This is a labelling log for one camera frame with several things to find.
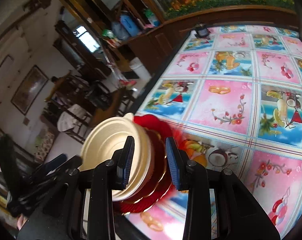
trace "wooden furniture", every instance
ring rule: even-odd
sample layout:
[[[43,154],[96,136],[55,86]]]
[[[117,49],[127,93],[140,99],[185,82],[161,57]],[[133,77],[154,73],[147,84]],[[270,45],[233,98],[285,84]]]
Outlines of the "wooden furniture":
[[[101,0],[60,1],[84,23],[93,36],[99,36],[106,27],[110,29],[110,21],[114,20],[114,15],[102,5]],[[161,25],[129,38],[116,49],[111,49],[111,52],[119,62],[127,62],[128,55],[133,54],[151,74],[154,74],[172,53],[176,44],[198,23],[207,25],[251,23],[298,29],[298,17],[292,10],[294,7],[292,0],[236,0],[236,2],[228,0],[225,3],[223,1],[226,0],[123,0],[131,17],[136,21],[148,23],[143,11],[149,8]],[[234,3],[238,5],[223,6]]]
[[[0,129],[0,138],[4,136],[7,135]],[[35,170],[35,168],[39,165],[39,163],[36,162],[33,155],[31,155],[29,152],[27,152],[22,147],[17,145],[9,137],[8,140],[12,143],[12,150],[13,150],[12,155],[15,159],[16,166],[20,175],[23,177],[30,175]],[[0,171],[0,196],[5,199],[7,199],[8,196],[8,185],[1,171]]]
[[[65,76],[55,81],[54,87],[51,89],[48,97],[45,98],[45,101],[49,102],[52,96],[57,94],[69,107],[77,104],[88,113],[93,114],[95,106],[85,98],[89,90],[89,86],[72,76],[71,71],[69,71]]]
[[[86,113],[83,118],[79,118],[74,113],[69,111],[67,106],[61,105],[53,99],[50,100],[50,102],[52,104],[54,104],[55,106],[57,106],[61,110],[60,111],[61,113],[66,112],[78,121],[78,124],[76,124],[75,127],[72,127],[66,131],[63,131],[63,133],[69,135],[71,138],[75,139],[77,142],[83,144],[85,141],[86,135],[88,135],[88,129],[89,129],[89,125],[86,120],[90,119],[91,116],[88,113]]]

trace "window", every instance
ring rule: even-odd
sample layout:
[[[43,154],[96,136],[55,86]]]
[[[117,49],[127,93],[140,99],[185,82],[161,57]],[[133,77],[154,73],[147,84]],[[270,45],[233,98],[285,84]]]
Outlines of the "window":
[[[74,34],[82,41],[82,43],[88,48],[91,53],[95,52],[100,47],[96,40],[83,26],[78,27]]]

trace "small black device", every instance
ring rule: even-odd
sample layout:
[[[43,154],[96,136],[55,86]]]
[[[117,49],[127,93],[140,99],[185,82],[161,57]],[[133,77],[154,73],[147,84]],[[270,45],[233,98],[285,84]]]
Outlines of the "small black device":
[[[206,38],[207,36],[210,35],[210,31],[208,30],[206,24],[204,23],[200,23],[196,25],[194,29],[196,31],[195,37],[197,38]]]

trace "blue container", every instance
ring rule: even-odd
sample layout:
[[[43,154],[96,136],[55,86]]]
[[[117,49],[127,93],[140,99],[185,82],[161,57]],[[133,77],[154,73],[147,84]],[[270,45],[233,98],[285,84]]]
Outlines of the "blue container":
[[[139,28],[136,26],[136,24],[132,21],[131,17],[127,14],[121,14],[120,16],[120,22],[123,25],[123,27],[128,31],[128,33],[131,36],[137,36],[140,32]]]

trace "screw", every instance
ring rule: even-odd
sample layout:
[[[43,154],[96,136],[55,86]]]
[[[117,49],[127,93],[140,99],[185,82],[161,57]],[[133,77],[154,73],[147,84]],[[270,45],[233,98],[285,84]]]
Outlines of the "screw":
[[[224,172],[225,175],[231,175],[232,174],[232,171],[230,169],[224,169],[223,172]]]
[[[187,165],[189,165],[190,167],[195,166],[196,161],[188,160]]]
[[[107,160],[106,161],[106,166],[112,166],[114,164],[113,160]]]
[[[69,169],[69,175],[76,175],[79,172],[78,169]]]

